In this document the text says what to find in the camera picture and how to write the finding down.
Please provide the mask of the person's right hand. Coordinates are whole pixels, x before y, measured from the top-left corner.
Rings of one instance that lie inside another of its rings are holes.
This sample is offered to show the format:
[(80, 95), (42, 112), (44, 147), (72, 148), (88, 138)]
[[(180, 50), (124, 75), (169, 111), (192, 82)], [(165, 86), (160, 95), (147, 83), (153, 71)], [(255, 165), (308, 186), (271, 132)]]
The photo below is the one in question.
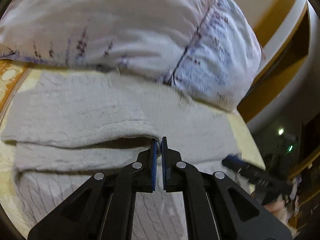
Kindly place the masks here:
[(296, 196), (294, 200), (289, 201), (288, 198), (280, 195), (271, 203), (264, 205), (264, 208), (272, 213), (274, 217), (290, 230), (293, 238), (298, 235), (298, 230), (289, 224), (289, 220), (299, 212), (299, 196)]

